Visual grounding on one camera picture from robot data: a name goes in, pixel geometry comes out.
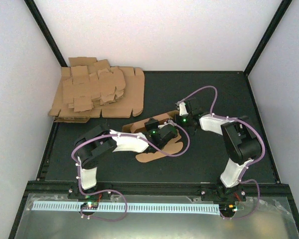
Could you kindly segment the brown cardboard box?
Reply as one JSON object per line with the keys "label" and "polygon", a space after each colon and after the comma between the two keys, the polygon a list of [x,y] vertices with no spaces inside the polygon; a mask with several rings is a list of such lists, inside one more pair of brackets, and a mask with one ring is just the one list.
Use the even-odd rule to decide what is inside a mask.
{"label": "brown cardboard box", "polygon": [[[178,110],[173,110],[161,115],[157,115],[157,116],[153,116],[152,118],[155,120],[158,120],[159,125],[164,124],[165,122],[167,122],[167,120],[171,120],[173,119],[173,117],[175,115],[179,114]],[[146,131],[145,128],[145,123],[148,122],[150,120],[150,118],[147,119],[143,119],[134,123],[130,123],[130,124],[126,124],[122,127],[122,132],[125,133],[138,133],[138,132],[142,132],[144,133]],[[164,152],[168,153],[168,154],[177,154],[180,153],[182,148],[183,148],[183,142],[181,142],[181,136],[179,133],[179,130],[177,130],[178,132],[178,136],[176,138],[171,139],[167,145],[162,149]],[[139,153],[136,155],[136,160],[141,162],[141,163],[148,163],[150,161],[153,160],[157,160],[160,158],[165,157],[164,154],[162,154],[159,151],[155,151],[154,153],[149,152],[149,153]]]}

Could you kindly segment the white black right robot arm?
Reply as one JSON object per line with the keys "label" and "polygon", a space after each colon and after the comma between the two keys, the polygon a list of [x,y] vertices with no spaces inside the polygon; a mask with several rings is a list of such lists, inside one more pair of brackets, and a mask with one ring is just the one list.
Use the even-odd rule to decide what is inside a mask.
{"label": "white black right robot arm", "polygon": [[195,98],[176,103],[179,114],[175,120],[183,126],[200,128],[223,136],[229,160],[220,176],[222,185],[217,187],[217,196],[227,201],[235,194],[233,187],[241,181],[248,165],[259,158],[264,144],[248,116],[230,118],[207,113]]}

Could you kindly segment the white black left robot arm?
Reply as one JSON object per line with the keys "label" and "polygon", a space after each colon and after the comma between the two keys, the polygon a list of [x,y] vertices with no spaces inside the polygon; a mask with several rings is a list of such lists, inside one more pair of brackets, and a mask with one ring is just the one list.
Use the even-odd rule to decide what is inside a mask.
{"label": "white black left robot arm", "polygon": [[170,140],[178,136],[178,131],[172,123],[160,124],[153,118],[145,123],[145,129],[144,132],[126,133],[109,129],[103,124],[75,142],[71,156],[79,170],[81,195],[86,199],[96,195],[99,160],[108,154],[121,151],[154,153],[162,150]]}

